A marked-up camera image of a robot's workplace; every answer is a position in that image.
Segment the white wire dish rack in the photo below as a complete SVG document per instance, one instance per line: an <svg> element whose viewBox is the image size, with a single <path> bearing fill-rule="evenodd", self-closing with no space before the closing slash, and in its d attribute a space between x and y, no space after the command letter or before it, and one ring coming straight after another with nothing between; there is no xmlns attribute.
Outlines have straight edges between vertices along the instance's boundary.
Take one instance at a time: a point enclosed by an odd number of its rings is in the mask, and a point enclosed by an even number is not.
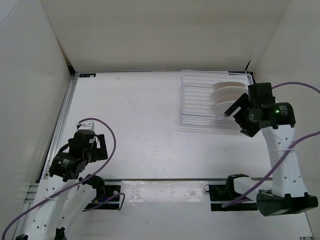
<svg viewBox="0 0 320 240"><path fill-rule="evenodd" d="M231 124L225 111L254 83L246 71L181 72L180 119L184 125Z"/></svg>

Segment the orange patterned glass plate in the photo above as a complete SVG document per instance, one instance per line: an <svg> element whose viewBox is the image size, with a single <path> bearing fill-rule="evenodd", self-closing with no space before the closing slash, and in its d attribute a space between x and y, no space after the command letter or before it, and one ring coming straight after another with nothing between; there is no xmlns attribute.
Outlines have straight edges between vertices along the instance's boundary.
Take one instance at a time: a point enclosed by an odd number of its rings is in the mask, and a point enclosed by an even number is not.
<svg viewBox="0 0 320 240"><path fill-rule="evenodd" d="M218 104L214 104L210 107L210 110L215 117L225 117L225 111L230 108L235 101L225 101Z"/></svg>

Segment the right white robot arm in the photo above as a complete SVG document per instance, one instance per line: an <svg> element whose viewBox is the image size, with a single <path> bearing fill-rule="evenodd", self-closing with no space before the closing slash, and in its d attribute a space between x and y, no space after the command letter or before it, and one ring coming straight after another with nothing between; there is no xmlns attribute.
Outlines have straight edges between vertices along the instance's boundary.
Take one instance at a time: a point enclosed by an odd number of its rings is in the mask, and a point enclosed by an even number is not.
<svg viewBox="0 0 320 240"><path fill-rule="evenodd" d="M308 193L294 147L319 132L295 139L296 120L292 106L287 102L276 102L269 94L255 99L242 94L225 111L225 116L230 115L241 127L241 133L253 137L262 132L271 169L259 181L246 175L235 177L224 188L226 197L232 201L221 207L226 209L249 199L265 217L299 214L317 208L318 198Z"/></svg>

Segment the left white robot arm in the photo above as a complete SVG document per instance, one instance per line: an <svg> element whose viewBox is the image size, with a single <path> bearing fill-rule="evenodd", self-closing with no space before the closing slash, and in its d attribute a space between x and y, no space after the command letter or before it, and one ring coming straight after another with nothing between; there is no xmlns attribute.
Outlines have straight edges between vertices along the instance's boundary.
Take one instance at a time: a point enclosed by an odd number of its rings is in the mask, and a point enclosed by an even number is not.
<svg viewBox="0 0 320 240"><path fill-rule="evenodd" d="M104 180L91 173L80 177L89 163L108 159L104 134L92 129L77 130L54 157L48 185L32 224L18 240L65 240L70 224L92 200L105 194Z"/></svg>

